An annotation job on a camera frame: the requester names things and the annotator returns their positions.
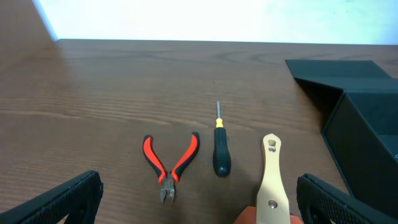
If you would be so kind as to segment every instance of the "metal screwdriver shaft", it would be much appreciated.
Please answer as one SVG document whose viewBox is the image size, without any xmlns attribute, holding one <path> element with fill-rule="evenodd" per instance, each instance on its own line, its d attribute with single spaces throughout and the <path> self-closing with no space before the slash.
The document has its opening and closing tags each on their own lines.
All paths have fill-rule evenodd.
<svg viewBox="0 0 398 224">
<path fill-rule="evenodd" d="M 221 119 L 219 101 L 217 101 L 216 129 L 214 130 L 213 167 L 219 177 L 228 176 L 231 170 L 231 157 L 226 144 L 226 131 Z"/>
</svg>

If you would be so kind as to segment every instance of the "white background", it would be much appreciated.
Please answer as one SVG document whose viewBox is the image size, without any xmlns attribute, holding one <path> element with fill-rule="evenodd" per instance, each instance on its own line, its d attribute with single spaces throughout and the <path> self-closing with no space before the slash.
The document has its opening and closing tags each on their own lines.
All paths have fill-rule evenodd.
<svg viewBox="0 0 398 224">
<path fill-rule="evenodd" d="M 398 44 L 398 0 L 34 1 L 59 39 Z"/>
</svg>

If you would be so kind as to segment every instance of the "screwdriver handle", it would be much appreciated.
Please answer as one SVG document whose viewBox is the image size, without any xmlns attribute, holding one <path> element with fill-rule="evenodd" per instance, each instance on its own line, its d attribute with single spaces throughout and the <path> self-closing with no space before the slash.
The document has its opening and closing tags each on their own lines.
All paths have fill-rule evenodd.
<svg viewBox="0 0 398 224">
<path fill-rule="evenodd" d="M 214 146 L 214 171 L 216 172 L 217 176 L 226 177 L 231 171 L 231 156 L 229 155 L 228 146 L 226 144 L 225 128 L 216 128 L 214 130 Z"/>
</svg>

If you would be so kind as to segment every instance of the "pliers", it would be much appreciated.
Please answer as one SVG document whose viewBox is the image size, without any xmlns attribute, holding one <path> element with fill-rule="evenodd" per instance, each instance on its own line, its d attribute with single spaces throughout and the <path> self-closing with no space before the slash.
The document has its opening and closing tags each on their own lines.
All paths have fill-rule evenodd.
<svg viewBox="0 0 398 224">
<path fill-rule="evenodd" d="M 175 197 L 174 184 L 180 180 L 182 172 L 185 170 L 185 168 L 187 168 L 189 163 L 191 163 L 199 151 L 199 134 L 197 132 L 192 132 L 191 145 L 171 172 L 168 172 L 165 169 L 159 158 L 156 156 L 152 148 L 153 139 L 154 138 L 151 135 L 146 135 L 144 137 L 142 150 L 144 151 L 144 156 L 149 162 L 150 166 L 152 166 L 152 168 L 155 170 L 159 184 L 162 185 L 160 190 L 160 201 L 164 203 L 164 200 L 167 196 L 168 198 L 171 198 L 173 202 Z"/>
</svg>

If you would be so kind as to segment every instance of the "wooden handle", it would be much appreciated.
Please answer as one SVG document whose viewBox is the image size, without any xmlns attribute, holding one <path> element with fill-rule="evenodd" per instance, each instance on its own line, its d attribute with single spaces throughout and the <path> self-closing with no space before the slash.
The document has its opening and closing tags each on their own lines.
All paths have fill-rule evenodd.
<svg viewBox="0 0 398 224">
<path fill-rule="evenodd" d="M 257 194 L 257 224 L 289 224 L 289 201 L 285 193 L 279 170 L 281 141 L 275 134 L 262 140 L 264 176 Z"/>
</svg>

